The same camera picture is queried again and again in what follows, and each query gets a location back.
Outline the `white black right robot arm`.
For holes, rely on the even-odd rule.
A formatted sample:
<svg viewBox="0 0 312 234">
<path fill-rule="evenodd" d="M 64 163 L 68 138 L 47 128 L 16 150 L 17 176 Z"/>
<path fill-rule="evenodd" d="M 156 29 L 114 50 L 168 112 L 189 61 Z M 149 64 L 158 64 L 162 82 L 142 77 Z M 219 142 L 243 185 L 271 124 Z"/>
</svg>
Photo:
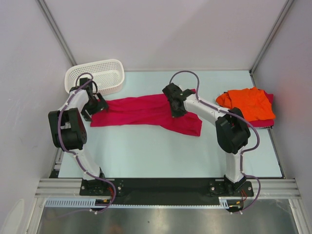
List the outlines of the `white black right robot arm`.
<svg viewBox="0 0 312 234">
<path fill-rule="evenodd" d="M 183 91 L 174 83 L 168 84 L 162 91 L 173 117 L 194 113 L 215 127 L 217 142 L 226 154 L 225 191 L 229 195 L 241 192 L 246 182 L 242 172 L 242 153 L 251 135 L 242 112 L 238 108 L 229 110 L 205 102 L 196 91 Z"/>
</svg>

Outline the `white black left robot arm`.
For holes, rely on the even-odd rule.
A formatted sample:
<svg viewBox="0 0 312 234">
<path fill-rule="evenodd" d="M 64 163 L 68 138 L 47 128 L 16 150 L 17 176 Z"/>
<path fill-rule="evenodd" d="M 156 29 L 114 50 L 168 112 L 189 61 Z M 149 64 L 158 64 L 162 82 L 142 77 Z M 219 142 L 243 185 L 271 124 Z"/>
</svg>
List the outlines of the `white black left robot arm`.
<svg viewBox="0 0 312 234">
<path fill-rule="evenodd" d="M 82 73 L 70 89 L 65 103 L 48 114 L 53 144 L 71 154 L 77 162 L 82 170 L 83 190 L 92 190 L 97 195 L 104 194 L 109 184 L 85 147 L 87 130 L 84 122 L 91 122 L 92 115 L 108 109 L 109 105 L 98 92 L 93 75 Z"/>
</svg>

